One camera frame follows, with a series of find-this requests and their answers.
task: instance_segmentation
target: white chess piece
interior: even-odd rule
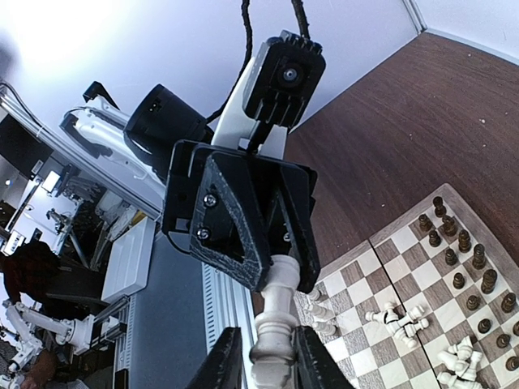
[[[314,330],[320,332],[325,336],[332,336],[335,335],[335,333],[337,332],[337,327],[330,323],[313,322],[311,326],[314,328]]]
[[[331,310],[328,310],[323,306],[318,306],[317,304],[312,304],[311,306],[309,306],[307,308],[307,311],[310,312],[312,316],[320,318],[322,320],[329,320],[333,316],[335,316]]]
[[[457,376],[447,372],[438,374],[436,379],[440,383],[443,383],[452,389],[483,389],[483,385],[481,383],[461,381]]]

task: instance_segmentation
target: white wall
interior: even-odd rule
[[[240,0],[0,0],[0,42],[14,53],[9,80],[54,130],[93,80],[128,113],[157,83],[209,115],[242,64]],[[306,118],[416,36],[401,0],[308,0],[311,36],[328,63]],[[281,29],[297,32],[290,0],[251,4],[255,52]],[[161,207],[117,166],[99,163]]]
[[[428,28],[519,59],[517,0],[415,1]]]

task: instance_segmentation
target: cable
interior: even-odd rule
[[[187,251],[187,250],[184,250],[182,247],[178,246],[175,242],[173,242],[173,239],[171,239],[171,236],[167,233],[165,235],[165,237],[168,239],[169,243],[171,243],[171,245],[177,249],[178,251],[180,251],[182,254],[185,254],[185,255],[191,255],[191,252],[190,251]]]
[[[243,65],[242,69],[240,69],[240,72],[238,74],[238,77],[236,78],[236,82],[234,83],[233,87],[230,90],[229,95],[225,99],[224,104],[215,112],[211,114],[207,118],[208,124],[210,122],[213,122],[215,119],[221,116],[221,113],[224,112],[224,108],[227,105],[227,102],[229,101],[230,95],[233,94],[233,90],[236,88],[236,85],[238,84],[238,81],[240,80],[240,77],[242,76],[243,72],[245,71],[245,68],[247,67],[247,64],[252,58],[252,26],[251,26],[251,17],[249,16],[249,5],[251,4],[251,0],[242,0],[242,19],[243,19],[243,25],[245,26],[245,33],[246,33],[246,50],[245,50],[245,58],[243,59]]]

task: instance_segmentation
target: chess piece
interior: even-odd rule
[[[432,200],[432,205],[435,206],[435,215],[436,217],[444,217],[447,213],[447,209],[444,206],[444,200],[437,196]]]
[[[308,298],[310,301],[318,301],[321,298],[322,294],[320,290],[317,288],[313,288],[311,292],[308,293]]]
[[[478,331],[480,334],[486,334],[492,328],[492,321],[489,318],[484,318],[478,324]]]
[[[479,303],[481,302],[481,298],[479,296],[469,296],[467,299],[467,309],[468,310],[476,310],[479,307]]]
[[[474,246],[474,259],[472,260],[472,266],[474,269],[481,270],[487,264],[487,257],[485,257],[485,246],[478,243]]]
[[[323,306],[318,306],[317,304],[312,304],[311,306],[309,306],[307,308],[307,311],[310,312],[311,315],[315,318],[320,318],[322,320],[329,320],[333,316],[335,316],[335,314],[331,310],[328,310]]]
[[[504,296],[503,302],[501,303],[501,309],[506,314],[513,311],[516,306],[516,295],[515,293],[508,293]]]
[[[425,213],[418,217],[419,227],[424,233],[432,229],[432,221]]]
[[[465,277],[461,273],[456,273],[453,278],[453,287],[462,289],[465,286]]]
[[[311,326],[324,336],[333,336],[337,332],[337,327],[330,323],[313,322]]]
[[[454,266],[457,263],[457,255],[456,255],[456,253],[454,252],[453,249],[448,248],[445,251],[445,262],[449,266]]]
[[[481,383],[461,381],[456,375],[452,375],[447,371],[439,373],[436,379],[451,389],[483,389]]]
[[[501,334],[497,337],[497,340],[495,341],[495,345],[499,348],[505,348],[510,344],[510,335],[508,334]]]
[[[506,361],[506,370],[514,371],[519,369],[519,357],[510,357]]]
[[[429,244],[431,247],[438,247],[441,243],[441,237],[438,235],[438,231],[433,230],[429,232]]]
[[[460,231],[457,240],[460,252],[468,253],[470,251],[470,247],[472,247],[469,232],[466,229],[463,229],[462,231]]]
[[[497,281],[497,271],[488,269],[483,273],[483,282],[481,283],[481,291],[490,294],[494,291],[495,282]]]
[[[442,218],[442,221],[444,222],[444,233],[448,237],[453,237],[457,233],[457,225],[456,221],[449,215],[445,215]]]

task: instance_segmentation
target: black pawn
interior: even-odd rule
[[[501,303],[501,309],[506,314],[509,314],[513,311],[516,306],[516,295],[515,293],[509,293],[504,296],[503,302]]]
[[[483,282],[481,283],[481,291],[490,294],[494,291],[495,282],[497,281],[497,271],[488,269],[483,273]]]
[[[425,213],[418,217],[418,222],[420,225],[420,229],[424,233],[432,229],[432,221],[431,219],[429,219],[429,216],[427,216]]]
[[[478,324],[478,331],[481,334],[486,334],[490,331],[492,328],[492,322],[489,318],[484,318],[481,322]]]
[[[470,247],[472,247],[469,232],[466,229],[463,229],[460,231],[457,240],[459,242],[460,252],[468,253],[470,251]]]
[[[510,357],[506,361],[506,370],[514,371],[519,369],[519,357]]]
[[[447,249],[445,251],[445,262],[449,266],[454,266],[457,263],[457,255],[453,249]]]
[[[487,264],[487,257],[485,256],[485,246],[478,243],[474,246],[474,259],[472,260],[472,266],[474,269],[481,270]]]
[[[434,197],[432,200],[432,205],[435,206],[435,215],[437,217],[445,216],[445,214],[447,213],[447,209],[445,208],[444,200],[441,197]]]
[[[468,310],[476,310],[479,307],[479,303],[481,302],[481,298],[478,296],[472,295],[467,299],[467,309]]]
[[[499,348],[505,348],[510,344],[510,335],[501,334],[497,337],[495,345]]]
[[[453,279],[453,287],[461,289],[465,286],[465,277],[461,273],[456,273]]]
[[[429,232],[429,244],[432,247],[438,247],[441,243],[441,237],[438,235],[438,231],[430,231]]]

